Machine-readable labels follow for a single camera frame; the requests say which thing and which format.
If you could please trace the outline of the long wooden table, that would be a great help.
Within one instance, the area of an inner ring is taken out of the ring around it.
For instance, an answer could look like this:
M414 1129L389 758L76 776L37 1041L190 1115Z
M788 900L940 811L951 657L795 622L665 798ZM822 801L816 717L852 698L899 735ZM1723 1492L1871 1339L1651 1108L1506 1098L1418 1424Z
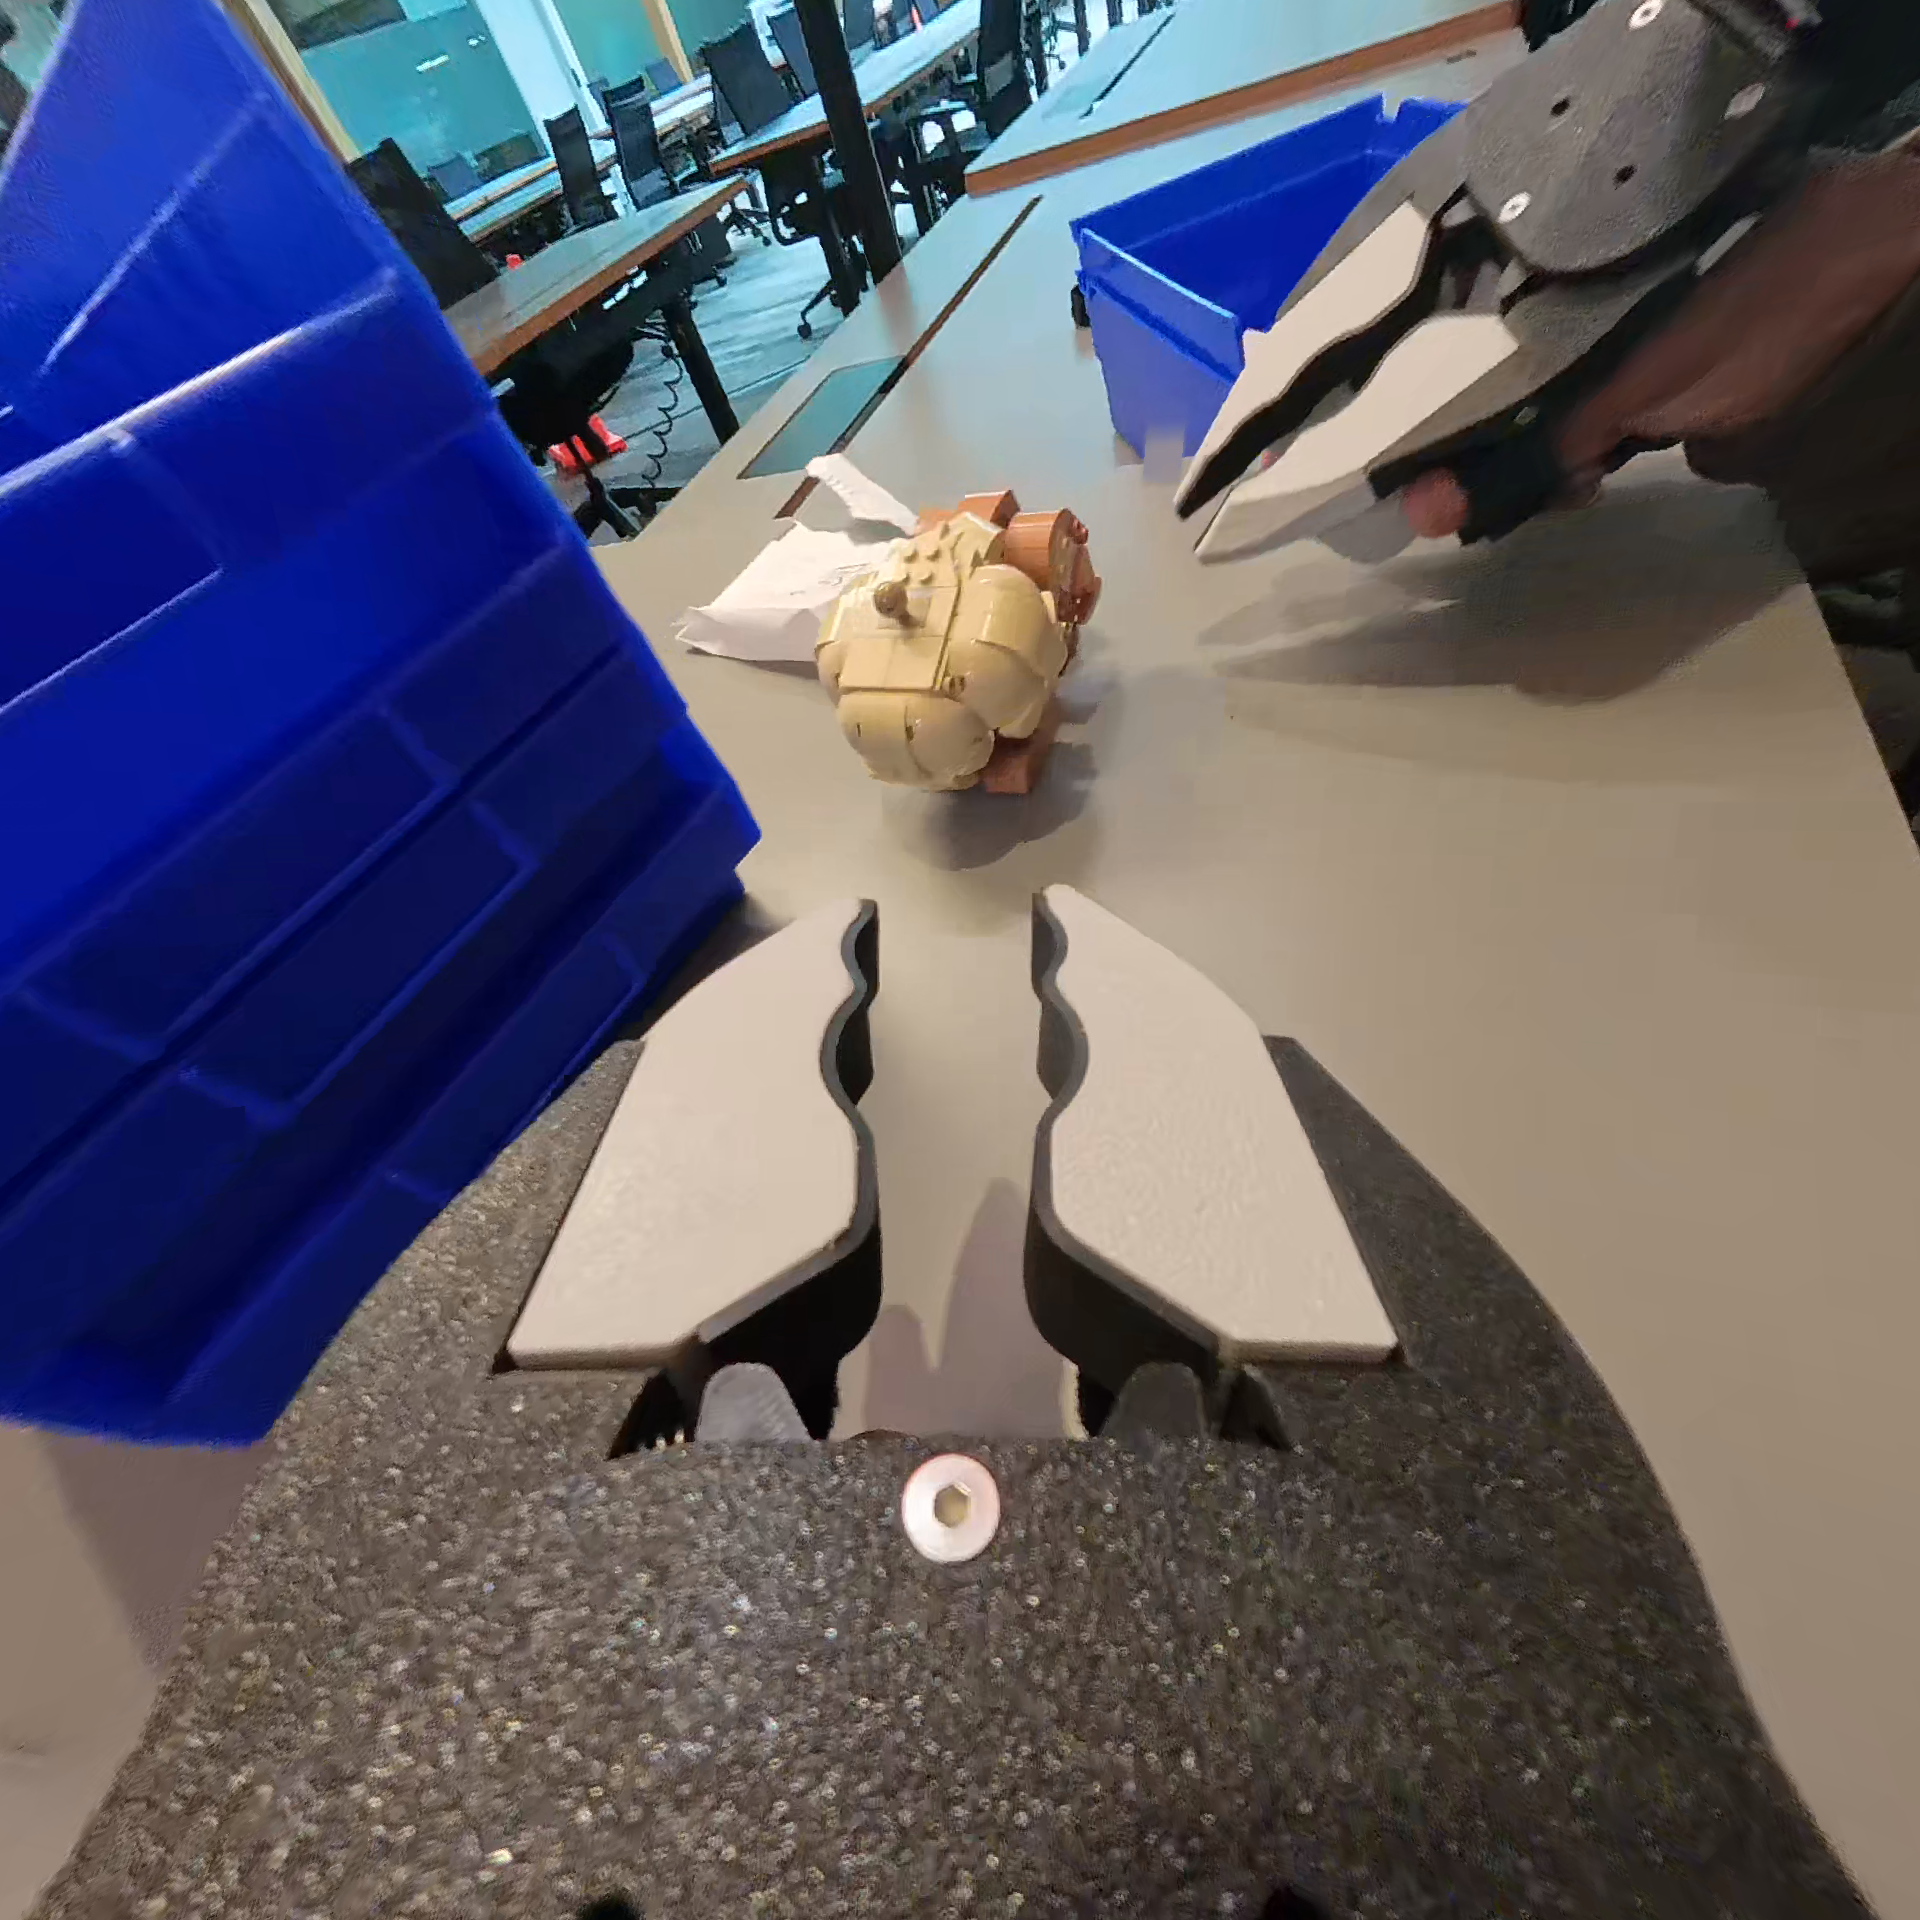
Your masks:
M709 359L709 345L691 314L691 293L686 288L668 288L665 274L653 274L653 267L668 247L688 239L691 230L721 217L721 209L742 196L748 196L748 181L726 175L694 194L648 207L642 211L565 235L540 250L531 266L502 271L496 280L452 304L443 322L460 348L466 348L478 373L491 376L550 335L558 322L570 321L581 306L606 298L623 280L648 274L650 298L660 304L668 341L715 442L727 443L739 433L739 414Z
M1172 4L1109 27L965 169L990 200L1096 160L1474 52L1517 4Z

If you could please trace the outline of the torn white paper bag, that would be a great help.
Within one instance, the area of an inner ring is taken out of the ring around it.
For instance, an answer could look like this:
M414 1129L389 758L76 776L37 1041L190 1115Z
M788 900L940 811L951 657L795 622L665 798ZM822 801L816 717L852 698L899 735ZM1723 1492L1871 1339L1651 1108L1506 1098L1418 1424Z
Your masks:
M711 605L678 622L686 651L754 665L812 665L830 611L914 536L920 514L846 453L819 453L808 480L846 511L846 530L796 518Z

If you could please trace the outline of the black office chair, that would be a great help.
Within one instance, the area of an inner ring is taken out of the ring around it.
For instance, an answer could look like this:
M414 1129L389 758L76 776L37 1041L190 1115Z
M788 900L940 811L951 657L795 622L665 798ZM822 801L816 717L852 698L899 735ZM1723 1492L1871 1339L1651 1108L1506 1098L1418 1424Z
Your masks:
M701 46L709 62L709 82L715 112L739 131L726 135L726 152L742 140L754 140L781 113L795 109L795 96L775 71L759 28L752 21L739 23L727 36ZM826 140L778 148L775 152L752 164L762 181L771 231L781 245L800 245L822 235L822 196L826 182Z

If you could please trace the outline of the grey desk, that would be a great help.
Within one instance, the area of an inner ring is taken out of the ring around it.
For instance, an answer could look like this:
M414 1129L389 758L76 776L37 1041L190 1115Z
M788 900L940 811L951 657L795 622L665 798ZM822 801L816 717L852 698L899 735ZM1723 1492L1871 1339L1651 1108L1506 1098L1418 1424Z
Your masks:
M34 1917L1918 1917L1918 849L1762 511L1196 568L1033 211L857 459L1063 492L1108 571L1063 801L886 801L795 674L674 661L771 533L711 468L594 575L762 824L877 906L882 1278L833 1445L611 1456L491 1374L637 1046L438 1213L234 1459L5 1438ZM1265 1035L1407 1364L1295 1450L1043 1443L1022 1306L1050 882Z

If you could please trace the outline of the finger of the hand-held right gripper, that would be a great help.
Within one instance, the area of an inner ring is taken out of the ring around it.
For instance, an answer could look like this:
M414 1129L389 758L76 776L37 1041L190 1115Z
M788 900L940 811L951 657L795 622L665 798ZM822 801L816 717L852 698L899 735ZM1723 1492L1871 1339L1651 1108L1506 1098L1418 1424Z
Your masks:
M1315 408L1347 399L1388 345L1440 309L1443 267L1461 235L1440 217L1395 207L1267 328L1244 335L1244 365L1172 506L1207 525L1231 470L1256 457L1256 428L1303 428Z
M1420 321L1388 345L1378 370L1303 428L1256 428L1256 457L1227 487L1196 539L1204 566L1255 559L1292 541L1342 546L1378 511L1371 474L1497 373L1511 373L1523 344L1497 309Z

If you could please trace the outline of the small blue storage bin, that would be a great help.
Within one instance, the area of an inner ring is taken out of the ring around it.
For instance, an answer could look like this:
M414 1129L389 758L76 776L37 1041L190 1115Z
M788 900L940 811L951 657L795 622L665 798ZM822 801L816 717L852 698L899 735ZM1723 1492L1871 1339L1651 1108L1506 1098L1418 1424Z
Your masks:
M1147 453L1180 433L1196 453L1244 370L1242 341L1276 321L1363 196L1461 112L1367 96L1071 220L1118 439Z

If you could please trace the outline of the person's right forearm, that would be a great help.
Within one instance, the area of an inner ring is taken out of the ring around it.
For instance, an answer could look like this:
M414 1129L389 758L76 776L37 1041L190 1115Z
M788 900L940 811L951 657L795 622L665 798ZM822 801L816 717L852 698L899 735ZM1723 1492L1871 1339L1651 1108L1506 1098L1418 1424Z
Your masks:
M1782 411L1686 453L1773 502L1811 588L1918 575L1918 283Z

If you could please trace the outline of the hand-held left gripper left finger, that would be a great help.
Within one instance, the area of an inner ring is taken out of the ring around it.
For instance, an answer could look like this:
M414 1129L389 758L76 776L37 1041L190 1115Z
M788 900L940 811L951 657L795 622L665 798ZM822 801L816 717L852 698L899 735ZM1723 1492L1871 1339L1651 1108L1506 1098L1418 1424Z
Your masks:
M874 993L877 906L830 900L653 1023L506 1337L515 1370L837 1370L877 1312Z

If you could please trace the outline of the tan brown brick toy figure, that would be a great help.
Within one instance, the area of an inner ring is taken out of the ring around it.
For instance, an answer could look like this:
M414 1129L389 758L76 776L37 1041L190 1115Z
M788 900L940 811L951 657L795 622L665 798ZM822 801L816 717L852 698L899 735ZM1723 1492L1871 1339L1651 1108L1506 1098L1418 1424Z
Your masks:
M862 772L919 794L1029 798L1100 601L1091 530L1012 490L925 511L849 583L812 661Z

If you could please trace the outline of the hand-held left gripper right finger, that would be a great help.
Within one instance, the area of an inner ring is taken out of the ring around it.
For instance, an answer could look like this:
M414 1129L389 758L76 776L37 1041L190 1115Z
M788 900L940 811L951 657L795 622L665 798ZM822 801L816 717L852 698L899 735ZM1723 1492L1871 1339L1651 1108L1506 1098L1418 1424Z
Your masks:
M1261 1026L1060 882L1033 900L1029 1306L1084 1370L1381 1364L1396 1333Z

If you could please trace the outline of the person's right hand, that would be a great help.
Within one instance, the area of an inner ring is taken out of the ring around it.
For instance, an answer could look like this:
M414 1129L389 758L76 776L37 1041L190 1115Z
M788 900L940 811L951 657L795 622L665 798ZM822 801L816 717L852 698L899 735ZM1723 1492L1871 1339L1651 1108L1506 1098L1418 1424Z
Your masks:
M1590 502L1637 443L1686 451L1688 439L1773 418L1909 283L1918 138L1820 165L1562 423L1552 506Z

